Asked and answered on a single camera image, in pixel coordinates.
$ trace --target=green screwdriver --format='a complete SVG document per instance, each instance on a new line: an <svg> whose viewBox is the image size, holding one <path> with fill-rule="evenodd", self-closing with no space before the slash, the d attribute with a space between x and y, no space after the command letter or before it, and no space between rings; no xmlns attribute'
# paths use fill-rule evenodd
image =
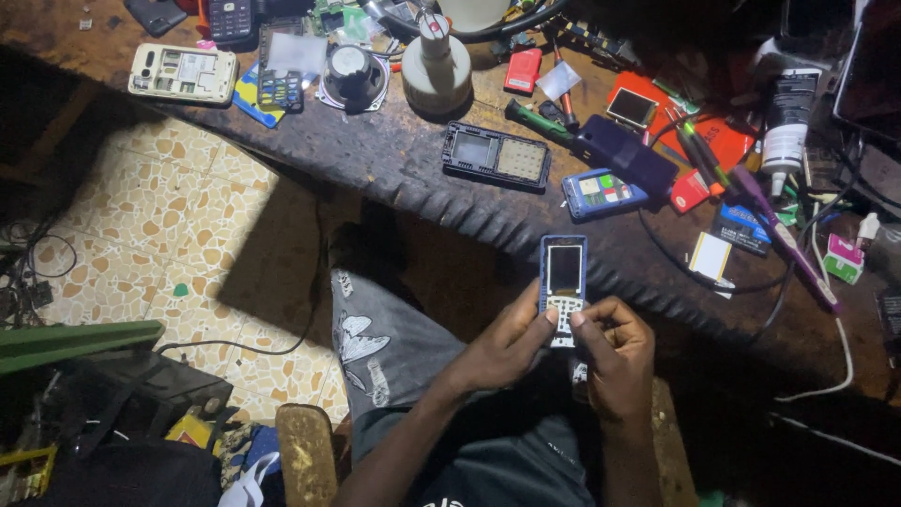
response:
<svg viewBox="0 0 901 507"><path fill-rule="evenodd" d="M572 142L572 134L566 130L566 127L529 111L519 102L516 102L515 98L510 99L510 103L507 104L504 110L504 116L508 120L513 120L518 124L529 127L561 146L569 147L569 144Z"/></svg>

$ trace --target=white cable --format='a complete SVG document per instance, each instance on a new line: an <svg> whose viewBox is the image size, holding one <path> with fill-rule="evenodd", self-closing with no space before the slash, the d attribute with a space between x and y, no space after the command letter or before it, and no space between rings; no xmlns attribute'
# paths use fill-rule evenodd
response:
<svg viewBox="0 0 901 507"><path fill-rule="evenodd" d="M814 203L814 217L820 211L820 203ZM814 256L816 257L816 262L820 265L820 271L823 273L823 280L826 282L826 287L829 287L829 272L826 271L826 264L823 262L823 256L820 254L820 247L816 245L816 222L813 222L810 225L811 231L811 240L813 242L814 247ZM851 359L851 347L848 346L848 337L845 335L844 326L842 326L842 320L838 317L835 318L835 326L839 329L839 336L842 339L842 349L845 353L845 369L848 371L848 375L845 377L845 380L833 387L827 389L821 389L819 391L810 391L810 392L802 392L800 394L794 394L792 396L786 396L784 398L777 397L776 401L789 402L794 401L799 398L807 398L808 396L819 396L820 394L829 394L830 392L841 391L842 389L851 385L851 381L854 380L854 361Z"/></svg>
<svg viewBox="0 0 901 507"><path fill-rule="evenodd" d="M819 430L817 430L817 429L813 429L813 428L807 426L805 423L803 423L803 422L801 422L801 421L799 421L799 420L794 420L794 419L791 419L791 418L787 418L787 417L785 417L785 416L782 416L782 415L777 414L776 412L770 412L769 415L771 415L771 416L773 416L773 417L776 417L776 418L779 418L779 419L782 419L782 420L784 420L785 422L787 422L788 424L791 424L792 426L796 426L796 427L801 428L801 429L806 429L807 431L810 431L811 433L813 433L813 434L816 435L817 437L822 437L822 438L825 438L825 439L827 439L827 440L831 440L832 442L836 442L836 443L842 444L843 446L847 446L847 447L850 447L850 448L852 448L852 449L854 449L854 450L858 450L858 451L860 451L860 452L862 452L862 453L864 453L864 454L866 454L866 455L868 455L868 456L873 456L873 457L876 457L876 458L878 458L878 459L882 459L882 460L888 461L888 462L891 463L892 465L901 466L901 459L897 459L897 458L894 458L894 457L892 457L892 456L882 454L882 453L880 453L880 452L874 451L873 449L870 449L870 448L867 448L867 447L864 447L864 446L855 444L854 442L851 442L851 441L849 441L849 440L845 440L844 438L836 437L835 435L830 435L830 434L828 434L828 433L823 433L822 431L819 431Z"/></svg>

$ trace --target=blue feature phone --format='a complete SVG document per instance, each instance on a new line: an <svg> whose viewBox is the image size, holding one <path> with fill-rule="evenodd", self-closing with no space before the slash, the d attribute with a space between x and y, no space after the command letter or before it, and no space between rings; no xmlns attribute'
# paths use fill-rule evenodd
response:
<svg viewBox="0 0 901 507"><path fill-rule="evenodd" d="M549 346L576 346L569 329L569 316L585 306L585 272L588 262L588 238L583 235L546 235L542 237L541 292L538 311L548 305L557 307L560 318Z"/></svg>
<svg viewBox="0 0 901 507"><path fill-rule="evenodd" d="M587 218L648 200L636 185L623 183L609 169L593 169L567 176L563 194L573 218Z"/></svg>

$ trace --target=red phone battery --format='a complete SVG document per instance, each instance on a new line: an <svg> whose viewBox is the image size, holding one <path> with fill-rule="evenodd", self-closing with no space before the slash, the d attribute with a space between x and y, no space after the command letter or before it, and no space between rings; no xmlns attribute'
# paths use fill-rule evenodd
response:
<svg viewBox="0 0 901 507"><path fill-rule="evenodd" d="M533 48L515 51L510 55L510 66L504 79L504 89L512 92L531 94L538 79L538 68L542 64L542 50Z"/></svg>

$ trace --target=hand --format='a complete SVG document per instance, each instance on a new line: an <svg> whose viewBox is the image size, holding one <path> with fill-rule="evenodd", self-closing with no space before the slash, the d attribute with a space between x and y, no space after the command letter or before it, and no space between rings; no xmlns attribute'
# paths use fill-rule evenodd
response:
<svg viewBox="0 0 901 507"><path fill-rule="evenodd" d="M556 308L549 307L537 315L538 291L536 279L439 373L435 382L464 396L507 387L525 375L538 349L557 329Z"/></svg>
<svg viewBox="0 0 901 507"><path fill-rule="evenodd" d="M619 298L607 298L574 312L569 323L573 335L594 357L588 393L602 426L649 429L653 330Z"/></svg>

